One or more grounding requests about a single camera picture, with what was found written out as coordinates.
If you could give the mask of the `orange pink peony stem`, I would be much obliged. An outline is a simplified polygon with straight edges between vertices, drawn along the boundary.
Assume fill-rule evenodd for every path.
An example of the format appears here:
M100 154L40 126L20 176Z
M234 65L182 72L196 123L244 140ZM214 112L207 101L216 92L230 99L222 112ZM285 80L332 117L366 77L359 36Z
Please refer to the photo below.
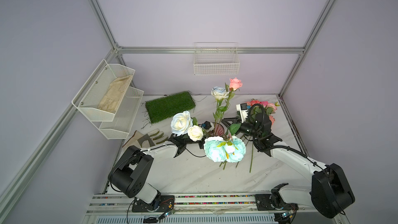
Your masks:
M250 136L254 148L271 156L271 147L279 141L272 133L274 117L268 115L262 105L255 104L248 110L248 121L251 124Z

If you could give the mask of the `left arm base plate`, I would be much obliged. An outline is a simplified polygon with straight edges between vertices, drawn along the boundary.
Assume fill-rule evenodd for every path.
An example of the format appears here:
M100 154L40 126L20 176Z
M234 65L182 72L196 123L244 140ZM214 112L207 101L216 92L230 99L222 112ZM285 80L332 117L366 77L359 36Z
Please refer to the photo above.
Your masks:
M141 199L135 199L132 203L130 212L132 213L146 213L146 212L165 212L174 207L175 196L160 195L151 203L146 203Z

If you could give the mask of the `pink carnation stem with bud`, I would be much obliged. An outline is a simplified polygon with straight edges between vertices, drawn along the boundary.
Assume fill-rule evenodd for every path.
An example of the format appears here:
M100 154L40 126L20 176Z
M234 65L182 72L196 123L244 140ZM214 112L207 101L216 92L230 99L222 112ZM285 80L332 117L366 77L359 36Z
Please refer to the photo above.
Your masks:
M272 103L272 102L268 102L268 101L259 101L259 100L255 100L255 99L252 99L251 101L246 102L246 104L249 107L252 107L255 104L260 104L263 106L265 112L268 115L276 113L277 108L280 106L280 104L278 102Z

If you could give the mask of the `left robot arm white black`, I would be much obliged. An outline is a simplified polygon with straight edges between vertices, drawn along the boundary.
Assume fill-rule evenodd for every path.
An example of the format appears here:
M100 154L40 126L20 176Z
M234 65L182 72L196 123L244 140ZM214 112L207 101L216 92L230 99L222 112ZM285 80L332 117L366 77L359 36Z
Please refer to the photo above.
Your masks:
M187 136L166 137L163 132L134 135L122 146L123 154L111 169L108 181L111 188L121 192L133 203L143 202L149 211L155 211L161 205L161 193L147 183L154 162L176 158L187 151L187 145L197 144L204 148L204 140L192 141Z

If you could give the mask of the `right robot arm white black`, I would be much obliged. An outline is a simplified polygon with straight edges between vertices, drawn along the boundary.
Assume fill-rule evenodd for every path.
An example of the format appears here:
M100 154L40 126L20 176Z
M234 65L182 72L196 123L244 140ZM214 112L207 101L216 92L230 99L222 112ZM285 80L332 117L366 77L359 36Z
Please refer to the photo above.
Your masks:
M328 165L314 160L275 136L263 105L254 104L247 108L245 104L239 104L237 109L238 117L225 118L221 122L229 130L251 137L258 152L283 162L309 182L309 186L303 187L282 183L268 195L256 195L259 210L292 210L296 214L299 205L303 205L333 219L355 202L344 170L335 163Z

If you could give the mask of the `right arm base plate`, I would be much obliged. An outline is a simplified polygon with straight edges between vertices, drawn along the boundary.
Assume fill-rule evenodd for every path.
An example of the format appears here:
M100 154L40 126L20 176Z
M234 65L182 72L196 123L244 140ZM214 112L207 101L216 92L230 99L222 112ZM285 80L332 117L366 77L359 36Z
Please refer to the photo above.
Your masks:
M256 194L255 202L259 211L289 211L296 210L296 204L286 203L283 201L280 195L282 187L289 185L288 183L282 183L275 186L270 193L267 194Z

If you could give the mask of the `light pink rose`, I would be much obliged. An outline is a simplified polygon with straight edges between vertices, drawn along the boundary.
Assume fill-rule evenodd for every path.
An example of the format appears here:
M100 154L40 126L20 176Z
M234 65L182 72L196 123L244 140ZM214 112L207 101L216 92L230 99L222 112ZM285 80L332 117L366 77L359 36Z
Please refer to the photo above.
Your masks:
M241 80L239 80L237 78L230 79L230 84L228 86L228 89L225 88L227 90L227 92L229 93L229 98L227 100L228 109L230 108L230 105L231 105L230 101L235 96L236 91L238 91L242 86L243 86L243 83Z

